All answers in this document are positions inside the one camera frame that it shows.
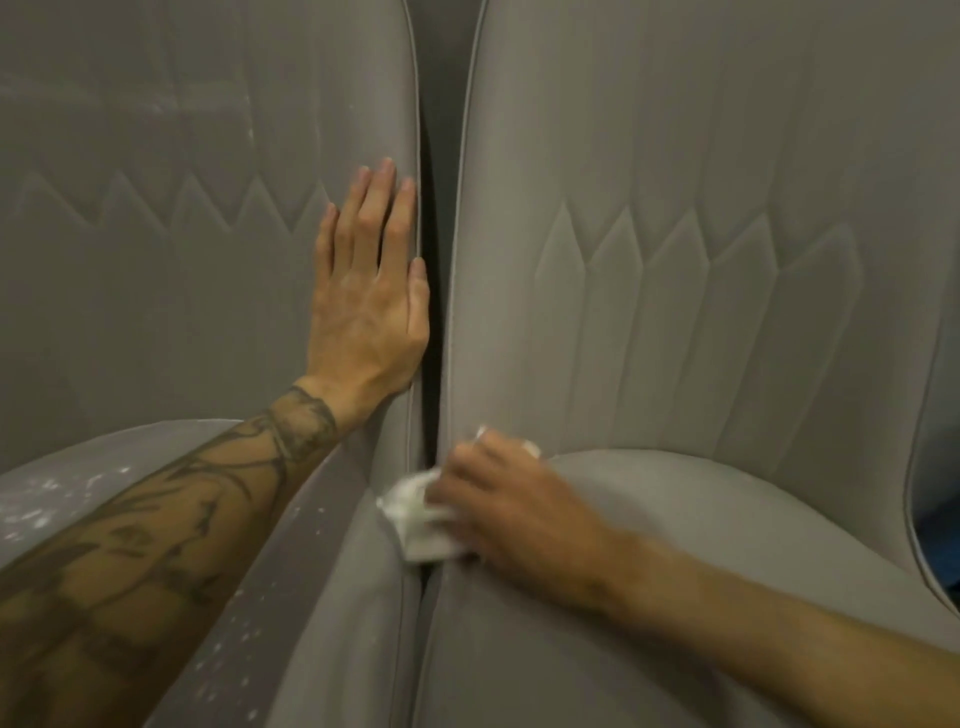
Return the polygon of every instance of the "gray seat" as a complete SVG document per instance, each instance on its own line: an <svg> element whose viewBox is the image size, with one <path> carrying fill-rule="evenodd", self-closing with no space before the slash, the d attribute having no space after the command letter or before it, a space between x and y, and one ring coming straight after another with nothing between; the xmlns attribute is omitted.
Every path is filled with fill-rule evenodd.
<svg viewBox="0 0 960 728"><path fill-rule="evenodd" d="M960 651L908 508L958 39L953 2L488 0L441 452L498 426L621 523ZM417 728L800 724L476 564L433 578Z"/></svg>
<svg viewBox="0 0 960 728"><path fill-rule="evenodd" d="M324 205L361 162L417 174L418 124L401 0L0 4L0 564L301 374ZM375 419L154 726L404 713L420 582L369 492L420 466L419 385Z"/></svg>

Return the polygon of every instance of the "gray upholstery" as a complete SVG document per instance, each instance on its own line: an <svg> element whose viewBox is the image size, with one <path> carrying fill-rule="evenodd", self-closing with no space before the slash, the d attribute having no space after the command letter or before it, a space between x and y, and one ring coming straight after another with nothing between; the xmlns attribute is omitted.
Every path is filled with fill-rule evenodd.
<svg viewBox="0 0 960 728"><path fill-rule="evenodd" d="M406 12L5 2L0 138L0 472L246 417L301 373L327 200L361 162L418 171Z"/></svg>
<svg viewBox="0 0 960 728"><path fill-rule="evenodd" d="M958 619L916 576L782 489L654 450L562 455L601 513L830 609L960 651ZM790 725L787 713L675 651L539 603L476 562L448 565L417 728Z"/></svg>
<svg viewBox="0 0 960 728"><path fill-rule="evenodd" d="M325 204L360 163L419 172L406 10L0 3L0 139L2 565L302 373ZM409 694L419 582L365 493L421 461L417 383L314 474L152 725L262 725L278 692L404 715L380 688ZM300 690L330 674L362 710Z"/></svg>
<svg viewBox="0 0 960 728"><path fill-rule="evenodd" d="M441 453L503 428L700 556L960 649L906 487L960 230L958 39L940 0L488 0ZM418 728L780 724L483 570L442 579Z"/></svg>

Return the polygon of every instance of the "arm tattoo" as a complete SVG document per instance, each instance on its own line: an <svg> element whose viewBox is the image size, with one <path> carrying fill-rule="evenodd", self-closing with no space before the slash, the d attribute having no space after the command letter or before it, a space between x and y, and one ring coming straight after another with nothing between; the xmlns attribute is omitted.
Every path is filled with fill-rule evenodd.
<svg viewBox="0 0 960 728"><path fill-rule="evenodd" d="M55 675L62 674L50 661L63 654L126 680L148 671L177 635L138 639L137 619L121 622L116 615L124 610L108 607L147 588L191 608L222 604L221 592L231 589L238 570L230 562L204 562L203 543L226 538L218 530L228 517L224 509L245 509L266 526L265 538L305 466L319 462L338 439L326 403L295 386L269 409L134 483L0 570L0 724L49 724L60 691ZM121 583L114 568L124 574Z"/></svg>

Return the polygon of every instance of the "seat cushion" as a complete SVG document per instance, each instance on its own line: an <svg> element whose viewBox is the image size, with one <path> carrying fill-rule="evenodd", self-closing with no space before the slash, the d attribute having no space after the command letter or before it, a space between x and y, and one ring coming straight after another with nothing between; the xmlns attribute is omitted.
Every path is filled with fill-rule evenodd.
<svg viewBox="0 0 960 728"><path fill-rule="evenodd" d="M555 458L605 516L775 589L960 651L960 619L892 565L768 482L654 450ZM450 564L428 638L417 728L797 725L668 646L540 603L475 562Z"/></svg>

